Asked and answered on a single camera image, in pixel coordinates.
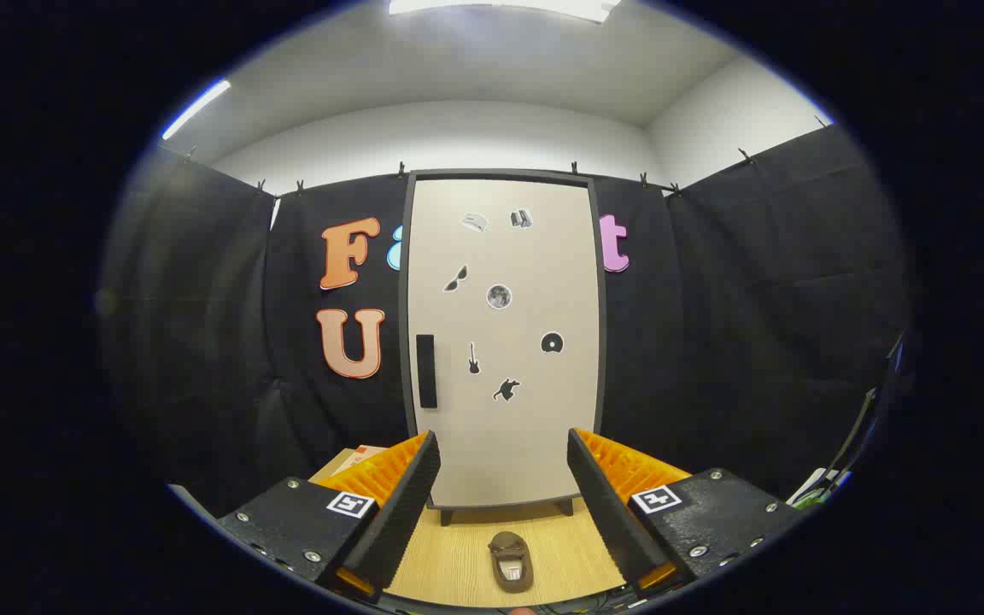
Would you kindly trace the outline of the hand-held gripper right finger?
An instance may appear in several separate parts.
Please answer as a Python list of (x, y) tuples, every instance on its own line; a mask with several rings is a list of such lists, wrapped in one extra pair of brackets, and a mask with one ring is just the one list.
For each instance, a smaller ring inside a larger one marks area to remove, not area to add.
[(805, 516), (732, 471), (691, 474), (586, 430), (570, 429), (566, 460), (613, 563), (642, 598), (730, 568)]

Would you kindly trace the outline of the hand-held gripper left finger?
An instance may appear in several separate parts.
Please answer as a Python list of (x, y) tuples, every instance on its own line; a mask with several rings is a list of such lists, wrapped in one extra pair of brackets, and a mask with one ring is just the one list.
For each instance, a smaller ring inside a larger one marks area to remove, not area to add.
[(375, 603), (393, 584), (440, 467), (429, 430), (321, 483), (284, 478), (216, 523), (308, 583)]

